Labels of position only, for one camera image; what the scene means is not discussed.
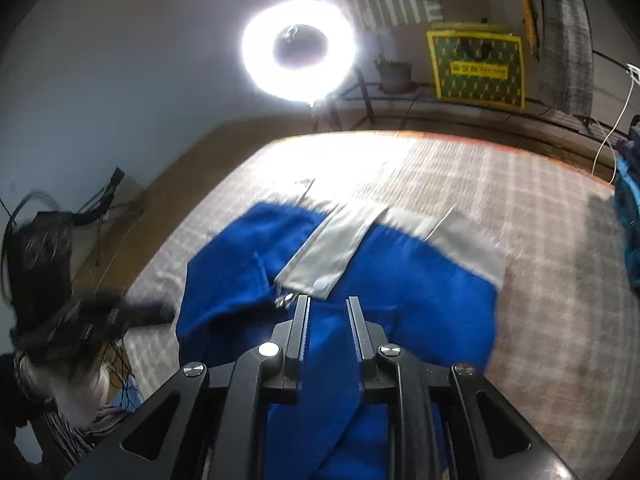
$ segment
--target patterned bag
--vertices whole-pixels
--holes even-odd
[[[524,108],[524,57],[518,36],[428,30],[438,99]]]

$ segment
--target silver bolt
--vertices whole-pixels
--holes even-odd
[[[278,355],[280,351],[280,347],[276,345],[276,343],[262,343],[258,346],[258,352],[260,355],[264,355],[265,357],[273,357],[274,355]]]
[[[469,376],[476,373],[476,369],[474,368],[474,366],[470,365],[469,363],[457,363],[454,366],[454,369],[458,375]]]
[[[182,373],[187,377],[197,377],[204,371],[204,364],[197,361],[186,364],[182,367]]]
[[[387,357],[396,357],[397,355],[400,355],[400,347],[393,343],[387,343],[385,345],[380,345],[378,352]]]

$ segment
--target mattress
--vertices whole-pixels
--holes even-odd
[[[188,261],[273,191],[427,215],[452,206],[508,254],[486,372],[582,480],[605,479],[640,428],[640,313],[629,290],[613,190],[529,152],[434,134],[358,132],[273,142],[184,219],[129,290],[180,306]],[[130,331],[143,397],[178,369],[174,327]]]

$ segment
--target potted plant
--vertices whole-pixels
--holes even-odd
[[[385,94],[407,94],[415,89],[411,80],[411,63],[391,61],[382,54],[376,59],[380,89]]]

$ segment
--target floor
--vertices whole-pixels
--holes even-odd
[[[351,117],[344,119],[345,124],[351,123]],[[89,255],[75,276],[75,290],[102,287],[125,291],[189,211],[234,168],[268,142],[308,134],[311,127],[308,116],[271,116],[225,123],[212,131],[145,190],[142,215],[119,220],[103,235],[100,264],[96,266],[95,255]],[[395,130],[398,121],[388,120],[376,127]],[[506,133],[486,125],[461,126],[438,117],[428,123],[410,121],[407,129],[489,140],[591,169],[590,150],[539,132],[533,139],[527,131]],[[607,180],[611,171],[607,164],[596,167],[596,174]]]

